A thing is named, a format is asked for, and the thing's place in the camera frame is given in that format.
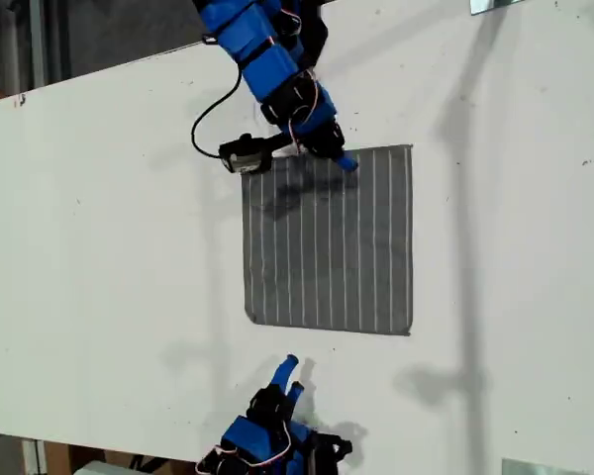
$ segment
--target blue robotic hand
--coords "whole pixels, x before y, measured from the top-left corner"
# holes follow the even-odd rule
[[[205,43],[222,47],[239,70],[234,89],[194,124],[191,136],[198,151],[221,158],[231,172],[263,173],[271,168],[273,151],[295,142],[346,171],[357,168],[344,152],[337,109],[312,72],[328,37],[319,15],[322,1],[194,0],[210,32]],[[208,153],[195,141],[196,127],[243,77],[268,123],[282,132],[270,139],[244,134],[224,143],[218,155]]]
[[[199,475],[336,475],[337,464],[352,444],[337,435],[318,433],[291,421],[303,386],[286,386],[299,360],[290,354],[270,384],[250,401],[245,417],[231,424],[220,441],[196,465]]]

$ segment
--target white table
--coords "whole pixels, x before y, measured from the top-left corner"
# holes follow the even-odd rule
[[[1,101],[0,432],[197,459],[294,352],[346,472],[594,475],[594,1],[555,3],[325,8],[348,148],[414,145],[409,338],[246,317],[239,178],[189,141],[218,48]],[[242,132],[245,87],[199,141]]]

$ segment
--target square cloth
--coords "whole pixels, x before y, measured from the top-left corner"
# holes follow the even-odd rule
[[[291,156],[243,176],[245,309],[260,325],[408,335],[412,148]]]

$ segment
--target floor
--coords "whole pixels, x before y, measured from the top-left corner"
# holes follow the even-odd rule
[[[22,441],[16,437],[0,437],[0,475],[21,475]]]
[[[65,0],[73,76],[200,40],[192,0]]]

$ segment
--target striped cloth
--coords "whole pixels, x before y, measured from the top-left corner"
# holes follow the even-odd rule
[[[409,334],[411,151],[354,150],[356,173],[292,156],[243,177],[245,309],[253,322]]]

